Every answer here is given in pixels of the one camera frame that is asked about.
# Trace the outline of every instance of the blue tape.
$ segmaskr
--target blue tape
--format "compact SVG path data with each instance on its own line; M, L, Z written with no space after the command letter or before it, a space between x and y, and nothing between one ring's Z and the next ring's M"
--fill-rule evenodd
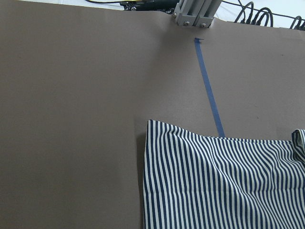
M217 105L216 105L216 102L214 99L214 95L213 95L213 91L212 91L211 84L209 81L208 73L207 73L205 65L204 65L203 56L202 56L201 47L200 47L200 40L201 39L199 39L199 38L195 38L195 48L196 48L198 62L199 62L200 69L201 69L203 82L205 85L206 93L209 97L210 106L211 106L211 110L213 113L216 128L218 131L218 135L219 135L219 137L225 137L223 125L221 124L220 116L219 116Z

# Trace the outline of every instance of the cloth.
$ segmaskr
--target cloth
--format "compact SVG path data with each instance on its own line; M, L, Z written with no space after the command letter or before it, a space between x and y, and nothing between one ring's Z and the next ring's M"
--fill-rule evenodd
M150 120L144 228L305 228L304 138L208 137Z

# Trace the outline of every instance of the black and white striped cloth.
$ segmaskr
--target black and white striped cloth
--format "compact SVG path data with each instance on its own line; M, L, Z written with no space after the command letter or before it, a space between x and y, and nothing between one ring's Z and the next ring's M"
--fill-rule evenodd
M144 228L305 229L304 139L206 137L150 120Z

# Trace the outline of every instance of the stripe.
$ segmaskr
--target stripe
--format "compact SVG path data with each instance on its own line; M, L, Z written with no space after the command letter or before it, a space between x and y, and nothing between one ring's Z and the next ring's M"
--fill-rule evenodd
M210 107L211 107L211 110L212 110L212 113L213 113L213 117L214 117L214 121L215 121L216 128L217 128L217 131L218 131L218 135L219 135L219 137L224 137L223 125L222 125L221 120L220 120L220 116L219 116L217 105L216 105L216 102L215 102L215 99L214 99L214 95L213 95L212 87L211 87L210 80L209 80L209 77L208 77L208 73L206 71L206 67L205 67L205 64L204 64L204 61L203 61L203 55L202 55L201 47L200 47L200 40L201 39L199 39L199 38L195 38L195 41L194 41L195 42L196 53L197 53L197 58L198 58L199 66L200 66L200 69L201 69L201 74L202 74L203 82L204 82L204 85L205 85L205 90L206 90L206 93L207 93L209 101L210 101Z
M305 228L304 139L207 137L150 120L144 228Z

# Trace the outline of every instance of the metal bracket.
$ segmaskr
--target metal bracket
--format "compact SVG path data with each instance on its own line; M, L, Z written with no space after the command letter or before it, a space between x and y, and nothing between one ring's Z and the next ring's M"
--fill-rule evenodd
M173 17L178 25L209 28L222 0L180 0Z

